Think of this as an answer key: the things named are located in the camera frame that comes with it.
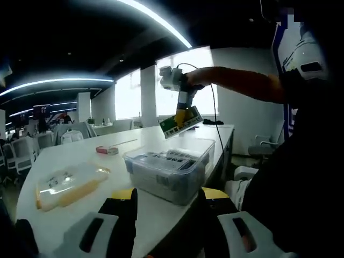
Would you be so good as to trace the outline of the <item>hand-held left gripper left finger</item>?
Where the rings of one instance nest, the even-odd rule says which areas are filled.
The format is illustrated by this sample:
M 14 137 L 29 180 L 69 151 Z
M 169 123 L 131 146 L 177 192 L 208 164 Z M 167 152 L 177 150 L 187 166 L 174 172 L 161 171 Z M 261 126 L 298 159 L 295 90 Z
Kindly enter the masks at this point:
M 52 257 L 131 257 L 138 213 L 136 188 L 115 191 L 63 235 Z

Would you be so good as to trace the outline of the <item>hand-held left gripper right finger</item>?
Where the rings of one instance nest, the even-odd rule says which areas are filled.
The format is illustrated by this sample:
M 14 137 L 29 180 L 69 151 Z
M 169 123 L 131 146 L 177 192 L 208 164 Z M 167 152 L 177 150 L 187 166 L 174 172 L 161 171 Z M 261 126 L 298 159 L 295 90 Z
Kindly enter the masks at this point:
M 205 257 L 298 257 L 279 248 L 269 229 L 220 190 L 200 188 L 198 217 Z

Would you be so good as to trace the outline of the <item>person's right hand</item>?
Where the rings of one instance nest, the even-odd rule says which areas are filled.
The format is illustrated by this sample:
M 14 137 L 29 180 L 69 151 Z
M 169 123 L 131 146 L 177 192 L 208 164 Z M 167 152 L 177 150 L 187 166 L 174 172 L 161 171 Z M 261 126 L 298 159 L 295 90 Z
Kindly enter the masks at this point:
M 186 73 L 187 81 L 191 86 L 202 85 L 208 86 L 215 82 L 213 78 L 213 68 L 205 67 L 199 68 L 189 73 Z

